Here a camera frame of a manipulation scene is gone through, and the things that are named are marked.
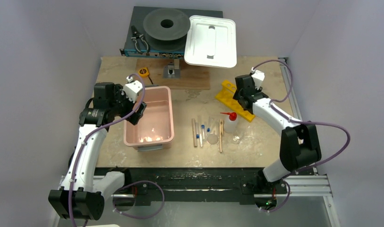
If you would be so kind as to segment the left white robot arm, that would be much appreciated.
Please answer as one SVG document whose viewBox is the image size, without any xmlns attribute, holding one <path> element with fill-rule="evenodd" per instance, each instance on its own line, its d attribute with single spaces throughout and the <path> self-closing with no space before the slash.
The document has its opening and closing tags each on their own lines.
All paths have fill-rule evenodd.
<svg viewBox="0 0 384 227">
<path fill-rule="evenodd" d="M 128 193 L 132 180 L 123 172 L 108 172 L 98 182 L 94 173 L 110 126 L 123 120 L 136 125 L 143 116 L 145 87 L 140 81 L 125 85 L 96 83 L 94 96 L 79 115 L 78 141 L 65 178 L 48 201 L 60 218 L 98 220 L 104 204 L 116 190 Z"/>
</svg>

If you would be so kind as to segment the red capped wash bottle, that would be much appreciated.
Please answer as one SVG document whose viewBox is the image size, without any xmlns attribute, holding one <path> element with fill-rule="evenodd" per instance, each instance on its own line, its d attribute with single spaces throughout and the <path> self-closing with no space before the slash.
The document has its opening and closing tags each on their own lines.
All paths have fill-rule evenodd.
<svg viewBox="0 0 384 227">
<path fill-rule="evenodd" d="M 221 112 L 226 115 L 223 128 L 226 133 L 234 133 L 238 125 L 238 115 L 236 112 Z"/>
</svg>

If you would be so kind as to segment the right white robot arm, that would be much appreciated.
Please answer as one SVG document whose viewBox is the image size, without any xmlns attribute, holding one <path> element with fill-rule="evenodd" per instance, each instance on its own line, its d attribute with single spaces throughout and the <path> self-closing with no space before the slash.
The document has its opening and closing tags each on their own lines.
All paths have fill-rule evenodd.
<svg viewBox="0 0 384 227">
<path fill-rule="evenodd" d="M 245 110 L 264 120 L 281 137 L 279 157 L 258 173 L 257 187 L 269 192 L 287 174 L 322 158 L 316 126 L 302 123 L 274 104 L 260 88 L 264 76 L 241 75 L 235 78 L 233 99 Z"/>
</svg>

